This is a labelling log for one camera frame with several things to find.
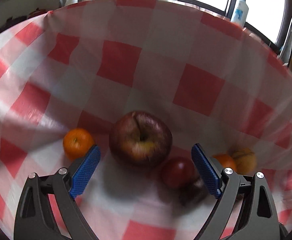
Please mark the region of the large orange mandarin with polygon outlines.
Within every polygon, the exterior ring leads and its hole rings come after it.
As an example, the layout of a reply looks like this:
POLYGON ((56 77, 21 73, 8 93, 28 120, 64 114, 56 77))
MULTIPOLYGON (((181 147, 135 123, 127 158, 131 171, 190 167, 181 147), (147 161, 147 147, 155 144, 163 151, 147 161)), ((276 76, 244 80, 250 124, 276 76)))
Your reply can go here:
POLYGON ((214 159, 217 159, 217 161, 219 161, 219 163, 222 165, 222 167, 224 168, 231 168, 233 169, 235 172, 237 172, 237 166, 236 163, 234 161, 234 159, 228 155, 228 154, 216 154, 212 156, 214 159))

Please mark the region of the small orange mandarin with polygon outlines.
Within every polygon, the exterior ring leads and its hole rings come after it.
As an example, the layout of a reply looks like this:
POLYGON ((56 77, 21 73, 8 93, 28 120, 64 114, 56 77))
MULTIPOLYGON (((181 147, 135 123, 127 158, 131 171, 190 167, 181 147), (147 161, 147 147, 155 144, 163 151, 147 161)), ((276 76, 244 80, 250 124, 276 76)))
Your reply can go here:
POLYGON ((70 161, 84 157, 93 145, 94 138, 83 128, 71 129, 63 138, 63 150, 70 161))

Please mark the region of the dark red round tomato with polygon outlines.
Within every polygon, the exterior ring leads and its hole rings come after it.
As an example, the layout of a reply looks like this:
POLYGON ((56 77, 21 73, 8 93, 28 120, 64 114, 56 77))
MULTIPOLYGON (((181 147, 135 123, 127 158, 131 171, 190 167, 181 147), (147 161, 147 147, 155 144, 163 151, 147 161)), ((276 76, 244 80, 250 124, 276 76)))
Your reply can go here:
POLYGON ((194 164, 184 157, 171 158, 160 171, 160 180, 172 190, 178 190, 192 183, 195 177, 194 164))

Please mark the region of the dark water chestnut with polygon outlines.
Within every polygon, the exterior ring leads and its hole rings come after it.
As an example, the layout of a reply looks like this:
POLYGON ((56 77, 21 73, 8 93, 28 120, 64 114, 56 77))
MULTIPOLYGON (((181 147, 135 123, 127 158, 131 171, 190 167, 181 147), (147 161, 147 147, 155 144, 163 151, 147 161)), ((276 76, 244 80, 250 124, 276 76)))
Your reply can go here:
POLYGON ((183 206, 196 205, 209 195, 201 177, 179 189, 179 201, 183 206))

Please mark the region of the red small pot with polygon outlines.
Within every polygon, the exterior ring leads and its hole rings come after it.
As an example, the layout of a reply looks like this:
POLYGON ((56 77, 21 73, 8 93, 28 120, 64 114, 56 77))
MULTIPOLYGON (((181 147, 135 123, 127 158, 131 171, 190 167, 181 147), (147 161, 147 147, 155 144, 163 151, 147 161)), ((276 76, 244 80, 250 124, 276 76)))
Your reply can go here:
POLYGON ((28 15, 28 18, 33 18, 39 15, 43 15, 46 14, 47 10, 46 9, 39 9, 37 8, 35 11, 30 12, 30 14, 28 15))

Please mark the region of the yellow striped pepino melon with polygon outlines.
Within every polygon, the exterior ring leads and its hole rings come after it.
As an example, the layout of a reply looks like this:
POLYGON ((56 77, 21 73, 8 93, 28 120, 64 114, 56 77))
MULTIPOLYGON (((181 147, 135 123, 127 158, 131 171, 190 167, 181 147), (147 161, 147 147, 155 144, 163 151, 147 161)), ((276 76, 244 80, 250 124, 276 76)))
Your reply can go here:
POLYGON ((247 175, 253 172, 257 165, 255 153, 249 148, 242 148, 230 154, 235 161, 237 173, 247 175))

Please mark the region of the white detergent bottle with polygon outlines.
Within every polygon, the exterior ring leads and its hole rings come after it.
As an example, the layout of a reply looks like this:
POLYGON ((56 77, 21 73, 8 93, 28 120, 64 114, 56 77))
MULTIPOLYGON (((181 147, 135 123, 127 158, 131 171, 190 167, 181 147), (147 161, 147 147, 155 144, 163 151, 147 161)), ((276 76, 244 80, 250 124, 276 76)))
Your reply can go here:
POLYGON ((243 28, 247 19, 248 12, 249 7, 246 3, 246 0, 236 0, 234 12, 231 17, 231 22, 243 28))

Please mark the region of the red white checkered tablecloth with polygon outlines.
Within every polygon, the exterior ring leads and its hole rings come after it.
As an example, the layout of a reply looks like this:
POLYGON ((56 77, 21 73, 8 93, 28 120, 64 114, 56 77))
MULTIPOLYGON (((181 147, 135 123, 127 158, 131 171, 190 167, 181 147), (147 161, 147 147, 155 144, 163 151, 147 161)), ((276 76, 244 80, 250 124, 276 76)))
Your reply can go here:
POLYGON ((193 239, 214 205, 186 211, 154 174, 111 156, 112 125, 142 110, 166 123, 171 155, 249 148, 292 229, 292 73, 236 25, 157 0, 94 0, 0 34, 0 228, 23 185, 68 165, 62 138, 90 131, 102 159, 79 207, 100 239, 193 239))

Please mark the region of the dark red apple with stem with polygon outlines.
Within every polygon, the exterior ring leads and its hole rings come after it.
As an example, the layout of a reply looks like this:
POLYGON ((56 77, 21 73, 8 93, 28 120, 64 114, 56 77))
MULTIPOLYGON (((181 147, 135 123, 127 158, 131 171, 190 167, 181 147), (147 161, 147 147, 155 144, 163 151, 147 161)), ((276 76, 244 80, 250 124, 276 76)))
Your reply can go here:
POLYGON ((112 156, 130 168, 149 170, 167 159, 173 144, 168 126, 144 111, 122 116, 111 128, 109 148, 112 156))

